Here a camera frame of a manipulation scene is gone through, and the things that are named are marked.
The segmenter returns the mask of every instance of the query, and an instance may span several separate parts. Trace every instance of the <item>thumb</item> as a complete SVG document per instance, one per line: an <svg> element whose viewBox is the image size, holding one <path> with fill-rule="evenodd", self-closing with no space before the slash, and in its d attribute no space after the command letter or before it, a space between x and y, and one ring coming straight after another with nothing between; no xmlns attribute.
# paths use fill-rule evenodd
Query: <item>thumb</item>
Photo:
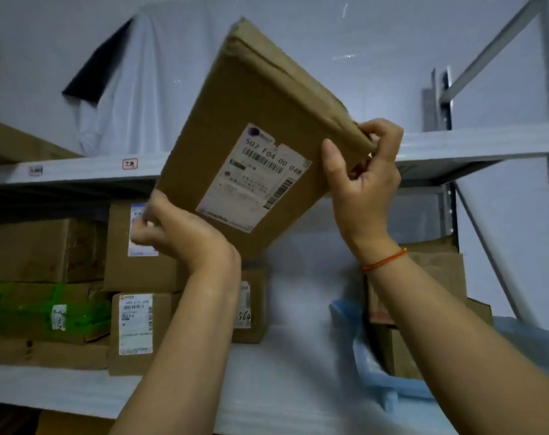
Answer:
<svg viewBox="0 0 549 435"><path fill-rule="evenodd" d="M328 138L322 141L322 167L332 192L343 191L351 184L347 165L337 146Z"/></svg>

